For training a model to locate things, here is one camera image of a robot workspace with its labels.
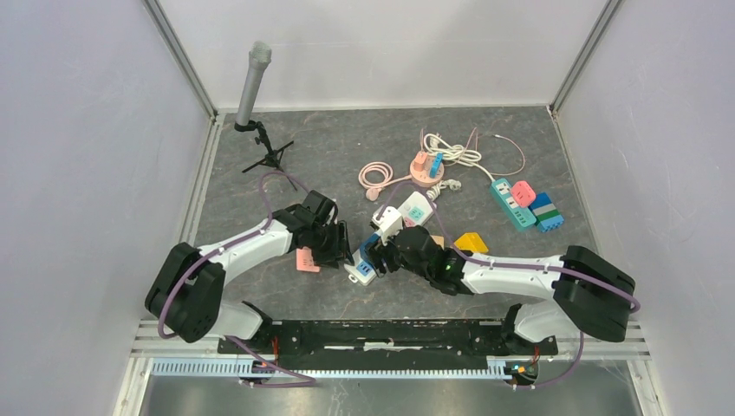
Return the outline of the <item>white multicolour power strip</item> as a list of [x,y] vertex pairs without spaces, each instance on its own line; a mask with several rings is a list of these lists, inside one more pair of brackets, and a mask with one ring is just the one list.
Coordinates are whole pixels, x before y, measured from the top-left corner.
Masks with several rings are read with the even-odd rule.
[[374,232],[353,253],[354,265],[344,264],[348,279],[363,286],[370,284],[378,274],[373,268],[374,263],[368,259],[368,248],[376,244],[385,245],[390,237],[404,228],[424,225],[433,215],[434,206],[420,192],[412,192],[398,208],[388,206],[384,211],[378,210],[371,220]]

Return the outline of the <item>beige cube socket adapter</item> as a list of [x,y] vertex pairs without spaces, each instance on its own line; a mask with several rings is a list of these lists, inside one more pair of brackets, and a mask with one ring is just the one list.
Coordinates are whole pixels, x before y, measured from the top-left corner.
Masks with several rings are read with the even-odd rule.
[[436,243],[440,248],[444,249],[446,247],[445,238],[443,236],[431,235],[431,238],[433,242]]

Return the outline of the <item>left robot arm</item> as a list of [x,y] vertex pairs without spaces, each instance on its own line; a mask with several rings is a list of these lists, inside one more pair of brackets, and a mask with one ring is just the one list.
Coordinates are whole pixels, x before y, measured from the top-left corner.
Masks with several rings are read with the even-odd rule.
[[336,202],[317,191],[300,204],[270,211],[255,227],[215,244],[173,246],[146,295],[146,309],[158,319],[162,339],[194,343],[206,335],[237,337],[252,353],[272,342],[266,316],[247,302],[223,299],[235,278],[268,260],[300,249],[318,267],[352,263],[348,226]]

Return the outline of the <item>yellow cube socket adapter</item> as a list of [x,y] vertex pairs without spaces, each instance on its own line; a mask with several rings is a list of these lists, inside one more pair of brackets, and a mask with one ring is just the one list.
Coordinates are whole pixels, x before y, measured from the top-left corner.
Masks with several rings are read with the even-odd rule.
[[472,253],[488,254],[490,249],[477,232],[466,232],[454,241],[460,250],[468,250]]

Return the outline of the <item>pink cube socket adapter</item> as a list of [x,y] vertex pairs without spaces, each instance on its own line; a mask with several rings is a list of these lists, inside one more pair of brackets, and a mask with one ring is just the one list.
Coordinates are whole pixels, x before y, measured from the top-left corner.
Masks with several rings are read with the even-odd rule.
[[321,271],[321,267],[315,263],[312,251],[309,248],[299,248],[296,250],[296,269],[308,273],[318,273]]

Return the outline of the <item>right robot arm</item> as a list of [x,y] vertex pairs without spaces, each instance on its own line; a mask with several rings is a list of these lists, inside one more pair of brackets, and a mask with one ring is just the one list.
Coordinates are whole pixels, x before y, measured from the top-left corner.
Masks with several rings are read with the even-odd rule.
[[372,237],[362,259],[381,276],[406,270],[450,296],[503,293],[537,299],[517,305],[500,331],[503,347],[521,354],[552,335],[582,332],[621,342],[640,304],[634,279],[592,250],[571,245],[561,256],[494,257],[437,244],[422,226]]

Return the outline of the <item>blue cube socket adapter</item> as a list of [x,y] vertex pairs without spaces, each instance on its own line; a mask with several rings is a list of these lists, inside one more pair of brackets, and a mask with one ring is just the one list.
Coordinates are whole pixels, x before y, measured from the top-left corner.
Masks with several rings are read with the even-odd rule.
[[360,252],[363,256],[366,256],[366,252],[373,247],[377,242],[381,241],[381,235],[378,233],[373,233],[370,237],[368,237],[360,246]]

